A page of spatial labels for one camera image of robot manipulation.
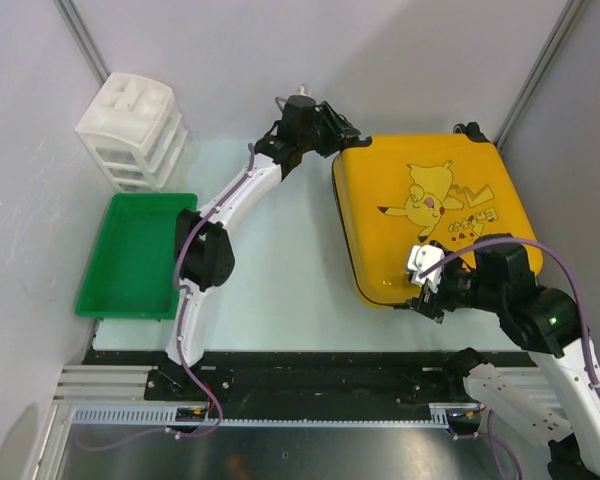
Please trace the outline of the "yellow Pikachu hard-shell suitcase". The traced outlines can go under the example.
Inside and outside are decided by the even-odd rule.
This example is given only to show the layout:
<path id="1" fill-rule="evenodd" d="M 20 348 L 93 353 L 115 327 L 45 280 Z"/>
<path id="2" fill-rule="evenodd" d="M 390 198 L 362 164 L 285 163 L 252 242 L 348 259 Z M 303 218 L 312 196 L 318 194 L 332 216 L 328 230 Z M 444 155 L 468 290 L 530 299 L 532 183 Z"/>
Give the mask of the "yellow Pikachu hard-shell suitcase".
<path id="1" fill-rule="evenodd" d="M 499 151 L 476 122 L 450 133 L 377 135 L 335 158 L 332 182 L 368 306 L 403 308 L 418 296 L 406 273 L 415 245 L 457 251 L 486 235 L 535 237 Z"/>

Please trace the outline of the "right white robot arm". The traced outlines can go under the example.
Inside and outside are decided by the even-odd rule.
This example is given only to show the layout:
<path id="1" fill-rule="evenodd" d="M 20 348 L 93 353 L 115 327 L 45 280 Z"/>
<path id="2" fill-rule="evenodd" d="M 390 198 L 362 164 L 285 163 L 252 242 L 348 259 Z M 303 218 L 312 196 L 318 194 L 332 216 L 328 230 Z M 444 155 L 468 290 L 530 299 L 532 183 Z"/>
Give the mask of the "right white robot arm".
<path id="1" fill-rule="evenodd" d="M 414 246 L 406 262 L 420 289 L 412 310 L 436 321 L 457 308 L 493 313 L 500 329 L 541 370 L 564 412 L 558 417 L 508 383 L 484 355 L 465 348 L 446 363 L 443 393 L 485 404 L 548 455 L 553 479 L 600 479 L 600 365 L 577 290 L 538 283 L 528 258 L 541 243 L 488 235 L 452 252 Z"/>

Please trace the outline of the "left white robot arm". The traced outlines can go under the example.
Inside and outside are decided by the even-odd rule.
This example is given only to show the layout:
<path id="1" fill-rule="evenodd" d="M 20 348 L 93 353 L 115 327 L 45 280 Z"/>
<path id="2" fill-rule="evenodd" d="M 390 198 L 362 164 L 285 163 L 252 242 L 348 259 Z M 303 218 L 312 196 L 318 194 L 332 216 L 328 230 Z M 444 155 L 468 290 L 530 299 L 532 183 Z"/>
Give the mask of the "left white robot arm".
<path id="1" fill-rule="evenodd" d="M 371 137 L 364 137 L 326 101 L 295 94 L 279 107 L 280 118 L 249 147 L 240 173 L 206 205 L 196 211 L 184 209 L 176 217 L 173 286 L 179 304 L 165 352 L 178 366 L 169 371 L 165 385 L 179 399 L 190 399 L 200 390 L 201 376 L 190 367 L 204 354 L 205 304 L 233 273 L 232 236 L 250 210 L 301 164 L 305 154 L 329 158 L 372 144 Z"/>

